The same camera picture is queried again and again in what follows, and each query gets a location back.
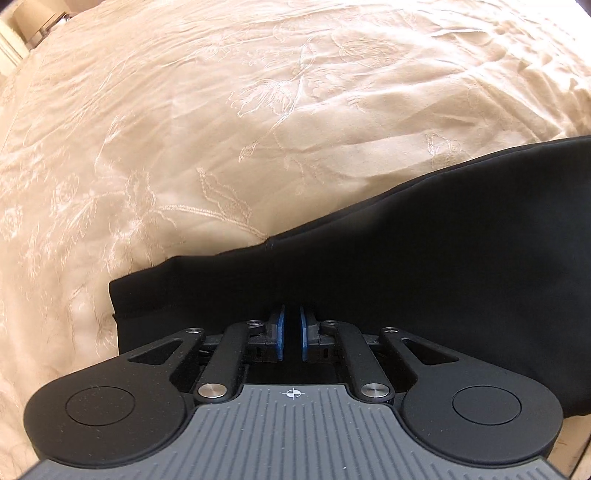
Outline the black pants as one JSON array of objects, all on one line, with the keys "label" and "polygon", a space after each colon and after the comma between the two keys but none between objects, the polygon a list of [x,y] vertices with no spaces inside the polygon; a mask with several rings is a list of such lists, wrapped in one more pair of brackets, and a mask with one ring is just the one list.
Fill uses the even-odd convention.
[{"label": "black pants", "polygon": [[212,256],[112,281],[121,350],[187,327],[304,311],[387,326],[533,378],[590,411],[590,140],[524,145],[418,177]]}]

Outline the beige embroidered bedspread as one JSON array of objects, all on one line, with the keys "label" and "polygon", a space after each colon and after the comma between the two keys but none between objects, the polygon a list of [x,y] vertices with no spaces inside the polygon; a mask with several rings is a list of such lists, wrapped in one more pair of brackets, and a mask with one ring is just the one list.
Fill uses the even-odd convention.
[{"label": "beige embroidered bedspread", "polygon": [[1,475],[116,353],[111,280],[590,131],[573,1],[106,1],[1,81]]}]

